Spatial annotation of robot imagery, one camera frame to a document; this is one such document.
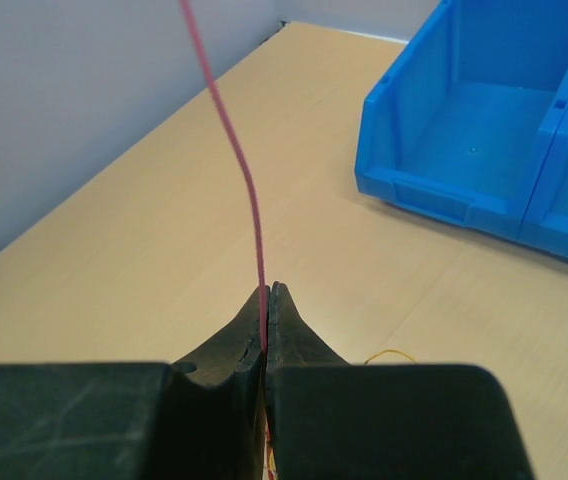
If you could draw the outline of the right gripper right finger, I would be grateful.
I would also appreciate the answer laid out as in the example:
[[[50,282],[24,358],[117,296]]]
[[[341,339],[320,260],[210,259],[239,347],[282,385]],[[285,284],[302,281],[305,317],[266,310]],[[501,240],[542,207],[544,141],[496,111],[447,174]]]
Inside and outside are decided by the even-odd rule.
[[[470,364],[352,365],[268,304],[266,409],[281,479],[530,479],[508,397]]]

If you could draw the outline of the blue double bin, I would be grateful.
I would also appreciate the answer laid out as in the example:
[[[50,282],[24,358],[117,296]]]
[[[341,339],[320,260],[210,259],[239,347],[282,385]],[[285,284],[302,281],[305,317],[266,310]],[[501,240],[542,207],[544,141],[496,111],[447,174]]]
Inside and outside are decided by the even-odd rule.
[[[443,1],[367,95],[358,190],[568,259],[568,1]]]

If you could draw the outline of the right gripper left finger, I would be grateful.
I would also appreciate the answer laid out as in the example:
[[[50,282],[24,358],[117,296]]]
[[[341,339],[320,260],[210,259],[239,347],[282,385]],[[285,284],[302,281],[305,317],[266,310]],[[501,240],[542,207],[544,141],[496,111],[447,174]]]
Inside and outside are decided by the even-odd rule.
[[[259,479],[262,295],[174,363],[0,364],[0,479]]]

